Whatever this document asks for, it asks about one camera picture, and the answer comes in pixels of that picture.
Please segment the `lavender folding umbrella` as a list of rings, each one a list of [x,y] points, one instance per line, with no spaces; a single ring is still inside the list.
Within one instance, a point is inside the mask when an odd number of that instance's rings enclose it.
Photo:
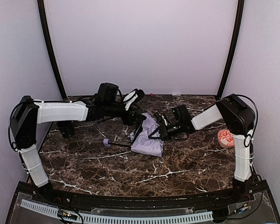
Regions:
[[[155,130],[159,124],[156,121],[156,118],[153,117],[151,112],[143,113],[146,116],[146,119],[143,121],[143,131],[138,136],[137,140],[133,145],[123,145],[117,143],[111,143],[109,139],[104,139],[103,144],[105,147],[110,147],[111,145],[129,147],[132,152],[150,155],[154,157],[162,157],[164,141],[163,140],[150,140],[148,135]]]

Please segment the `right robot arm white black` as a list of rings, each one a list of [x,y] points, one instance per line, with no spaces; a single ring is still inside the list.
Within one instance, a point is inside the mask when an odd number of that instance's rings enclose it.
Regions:
[[[186,105],[174,107],[172,112],[177,121],[174,124],[169,123],[165,115],[156,113],[154,116],[158,127],[148,137],[153,140],[167,140],[181,133],[190,135],[222,119],[235,141],[234,179],[247,182],[253,175],[252,141],[259,112],[256,106],[251,108],[244,99],[251,100],[245,95],[231,94],[194,117],[190,115]]]

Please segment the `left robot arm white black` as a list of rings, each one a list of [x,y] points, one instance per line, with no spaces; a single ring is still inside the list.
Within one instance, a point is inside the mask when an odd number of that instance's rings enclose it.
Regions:
[[[80,100],[43,101],[24,96],[10,114],[10,147],[20,154],[24,168],[36,187],[49,186],[50,181],[37,149],[36,129],[39,124],[56,122],[63,137],[74,133],[74,121],[93,122],[120,118],[124,125],[133,126],[146,118],[138,112],[137,106],[144,95],[143,90],[134,89],[123,96],[117,85],[102,83],[94,96]]]

